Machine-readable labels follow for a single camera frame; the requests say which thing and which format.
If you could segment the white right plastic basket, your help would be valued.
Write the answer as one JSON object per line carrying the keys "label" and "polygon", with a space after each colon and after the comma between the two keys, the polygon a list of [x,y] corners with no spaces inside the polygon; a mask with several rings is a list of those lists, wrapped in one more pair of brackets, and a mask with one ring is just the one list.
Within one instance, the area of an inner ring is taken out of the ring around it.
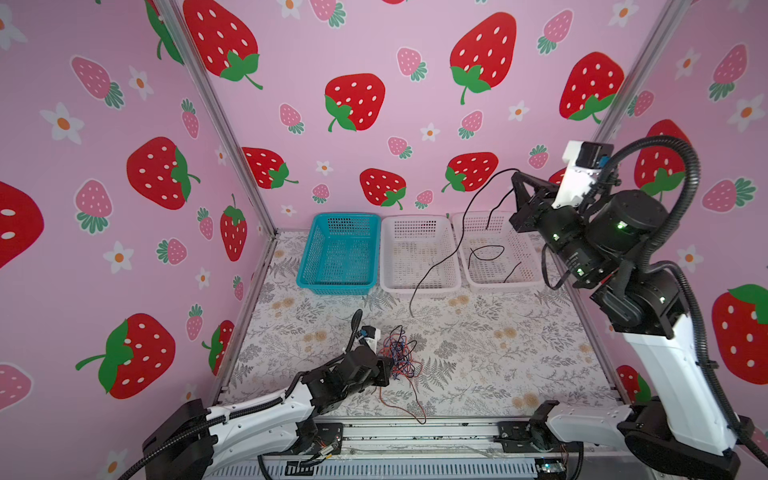
{"label": "white right plastic basket", "polygon": [[452,217],[459,257],[469,289],[503,294],[544,284],[540,254],[527,233],[517,232],[506,211],[459,213]]}

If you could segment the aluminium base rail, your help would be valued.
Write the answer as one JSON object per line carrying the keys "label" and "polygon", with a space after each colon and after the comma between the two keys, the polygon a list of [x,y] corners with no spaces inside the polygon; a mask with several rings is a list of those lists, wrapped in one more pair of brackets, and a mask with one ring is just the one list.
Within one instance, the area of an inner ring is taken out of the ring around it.
{"label": "aluminium base rail", "polygon": [[301,468],[298,455],[249,458],[214,479],[656,479],[658,473],[610,447],[568,445],[542,453],[503,443],[498,418],[335,418],[341,444],[330,458]]}

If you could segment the teal plastic basket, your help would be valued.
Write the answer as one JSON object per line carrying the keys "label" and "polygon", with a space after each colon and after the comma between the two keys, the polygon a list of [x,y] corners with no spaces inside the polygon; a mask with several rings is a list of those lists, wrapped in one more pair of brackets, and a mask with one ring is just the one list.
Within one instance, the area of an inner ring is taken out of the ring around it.
{"label": "teal plastic basket", "polygon": [[297,285],[316,295],[363,296],[378,280],[381,218],[324,213],[312,222]]}

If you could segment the aluminium left corner post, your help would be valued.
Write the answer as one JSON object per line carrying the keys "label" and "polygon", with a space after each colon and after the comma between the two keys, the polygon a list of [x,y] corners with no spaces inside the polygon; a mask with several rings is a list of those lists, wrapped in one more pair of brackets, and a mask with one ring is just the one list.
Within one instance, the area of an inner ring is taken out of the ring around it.
{"label": "aluminium left corner post", "polygon": [[258,219],[262,222],[266,235],[274,239],[277,234],[272,218],[259,194],[259,188],[253,178],[247,160],[241,150],[234,131],[228,121],[222,104],[211,84],[208,72],[205,69],[198,51],[194,45],[190,31],[186,26],[181,7],[176,1],[160,0],[156,2],[166,27],[181,54],[186,68],[205,104],[205,108],[211,118],[211,122],[221,140],[222,146],[227,152],[242,187]]}

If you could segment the white plastic basket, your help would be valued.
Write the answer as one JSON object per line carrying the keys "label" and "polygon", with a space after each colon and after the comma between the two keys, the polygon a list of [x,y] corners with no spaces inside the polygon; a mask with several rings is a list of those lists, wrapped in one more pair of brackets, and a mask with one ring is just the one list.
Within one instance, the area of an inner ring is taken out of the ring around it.
{"label": "white plastic basket", "polygon": [[456,241],[445,216],[405,215],[381,222],[379,284],[400,297],[446,297],[462,285]]}
{"label": "white plastic basket", "polygon": [[469,289],[503,294],[544,284],[540,254],[527,233],[517,232],[506,211],[459,213],[452,217],[459,257]]}

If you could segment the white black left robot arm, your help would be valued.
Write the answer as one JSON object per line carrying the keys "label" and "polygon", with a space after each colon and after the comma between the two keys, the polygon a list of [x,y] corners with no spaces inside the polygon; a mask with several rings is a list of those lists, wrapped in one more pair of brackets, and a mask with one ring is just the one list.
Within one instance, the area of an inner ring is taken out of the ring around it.
{"label": "white black left robot arm", "polygon": [[142,458],[121,477],[203,479],[243,460],[303,451],[317,435],[316,417],[370,386],[387,386],[392,366],[363,343],[298,373],[284,390],[231,405],[188,401],[147,437]]}

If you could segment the white middle plastic basket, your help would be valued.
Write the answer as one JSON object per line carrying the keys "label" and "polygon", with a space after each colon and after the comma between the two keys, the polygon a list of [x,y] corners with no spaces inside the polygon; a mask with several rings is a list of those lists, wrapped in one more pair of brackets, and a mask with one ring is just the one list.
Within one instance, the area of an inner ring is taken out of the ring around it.
{"label": "white middle plastic basket", "polygon": [[405,215],[381,222],[379,284],[400,297],[446,297],[462,285],[456,241],[445,216]]}

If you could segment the aluminium right corner post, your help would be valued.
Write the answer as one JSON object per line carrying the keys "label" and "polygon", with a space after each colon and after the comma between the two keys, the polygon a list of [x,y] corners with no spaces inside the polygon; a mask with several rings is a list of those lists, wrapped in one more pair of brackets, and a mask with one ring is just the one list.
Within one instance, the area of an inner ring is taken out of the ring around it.
{"label": "aluminium right corner post", "polygon": [[690,1],[684,0],[669,0],[665,3],[626,75],[622,87],[609,107],[608,114],[592,136],[593,142],[607,143],[611,139],[611,135],[624,118],[631,100],[653,72],[656,62],[673,38],[690,5]]}

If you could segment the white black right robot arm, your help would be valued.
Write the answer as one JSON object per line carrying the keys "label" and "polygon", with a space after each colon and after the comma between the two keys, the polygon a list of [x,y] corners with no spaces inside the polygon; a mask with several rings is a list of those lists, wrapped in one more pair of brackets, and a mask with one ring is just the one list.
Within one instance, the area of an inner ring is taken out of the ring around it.
{"label": "white black right robot arm", "polygon": [[[618,168],[630,154],[661,147],[677,154],[684,174],[671,208],[641,190],[620,188]],[[753,422],[733,410],[710,358],[706,327],[680,266],[652,255],[677,230],[695,198],[700,163],[693,147],[669,135],[611,145],[571,142],[560,183],[523,172],[511,182],[516,211],[510,224],[544,240],[543,255],[560,259],[563,281],[588,290],[592,301],[630,344],[655,395],[614,408],[542,403],[521,439],[548,452],[578,442],[631,453],[647,467],[692,479],[732,479],[737,447],[758,460]]]}

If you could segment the aluminium corner post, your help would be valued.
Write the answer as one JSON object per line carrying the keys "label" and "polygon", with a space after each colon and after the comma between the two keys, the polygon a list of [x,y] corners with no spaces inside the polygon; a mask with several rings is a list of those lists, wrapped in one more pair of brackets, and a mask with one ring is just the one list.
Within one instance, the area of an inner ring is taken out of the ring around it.
{"label": "aluminium corner post", "polygon": [[653,72],[656,62],[673,38],[690,5],[690,1],[684,0],[669,0],[665,3],[626,75],[622,87],[609,107],[608,114],[592,136],[593,142],[607,143],[611,139],[611,135],[624,118],[631,100]]}
{"label": "aluminium corner post", "polygon": [[181,54],[186,68],[205,104],[205,108],[211,118],[211,122],[221,140],[222,146],[227,152],[242,187],[258,219],[262,222],[266,235],[274,239],[277,234],[272,218],[259,194],[259,188],[253,178],[247,160],[241,150],[234,131],[228,121],[222,104],[211,84],[208,72],[205,69],[198,51],[194,45],[190,31],[186,26],[181,7],[176,1],[160,0],[156,2],[166,27]]}

